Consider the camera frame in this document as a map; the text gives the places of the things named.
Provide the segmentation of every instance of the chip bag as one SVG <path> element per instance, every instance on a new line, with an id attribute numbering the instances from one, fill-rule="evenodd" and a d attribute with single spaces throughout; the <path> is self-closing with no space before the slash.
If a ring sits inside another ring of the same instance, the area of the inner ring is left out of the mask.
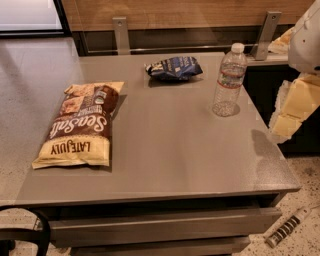
<path id="1" fill-rule="evenodd" d="M 33 169 L 110 164 L 111 122 L 123 82 L 71 85 Z"/>

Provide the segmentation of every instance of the yellow object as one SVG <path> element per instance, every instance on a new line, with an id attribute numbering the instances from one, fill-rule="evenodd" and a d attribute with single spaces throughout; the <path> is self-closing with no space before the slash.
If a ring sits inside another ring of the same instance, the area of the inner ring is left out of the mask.
<path id="1" fill-rule="evenodd" d="M 276 110 L 271 133 L 290 139 L 320 105 L 320 78 L 307 75 L 293 81 L 281 109 Z"/>

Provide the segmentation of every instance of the table top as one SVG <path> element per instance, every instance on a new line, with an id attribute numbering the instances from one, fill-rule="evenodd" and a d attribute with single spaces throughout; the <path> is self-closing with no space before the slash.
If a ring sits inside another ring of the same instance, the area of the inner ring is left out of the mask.
<path id="1" fill-rule="evenodd" d="M 90 204 L 292 192 L 300 188 L 244 88 L 237 113 L 215 116 L 223 53 L 78 57 L 66 39 L 8 41 L 1 86 L 4 164 L 28 169 L 16 205 Z M 154 81 L 144 65 L 194 56 L 204 73 Z M 33 170 L 32 161 L 72 83 L 124 81 L 113 121 L 112 166 Z"/>

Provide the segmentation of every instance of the wall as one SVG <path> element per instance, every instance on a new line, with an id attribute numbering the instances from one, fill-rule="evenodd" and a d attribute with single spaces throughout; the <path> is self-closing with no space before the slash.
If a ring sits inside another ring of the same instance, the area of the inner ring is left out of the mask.
<path id="1" fill-rule="evenodd" d="M 281 11 L 279 24 L 295 24 L 313 0 L 62 0 L 72 31 L 113 30 L 126 16 L 129 30 L 263 24 L 266 11 Z"/>

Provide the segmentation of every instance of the plastic bottle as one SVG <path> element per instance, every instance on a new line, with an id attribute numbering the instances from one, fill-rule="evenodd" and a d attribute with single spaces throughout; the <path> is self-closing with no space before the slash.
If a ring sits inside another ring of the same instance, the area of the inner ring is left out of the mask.
<path id="1" fill-rule="evenodd" d="M 239 97 L 247 69 L 244 45 L 235 43 L 221 61 L 212 111 L 218 116 L 231 116 Z"/>

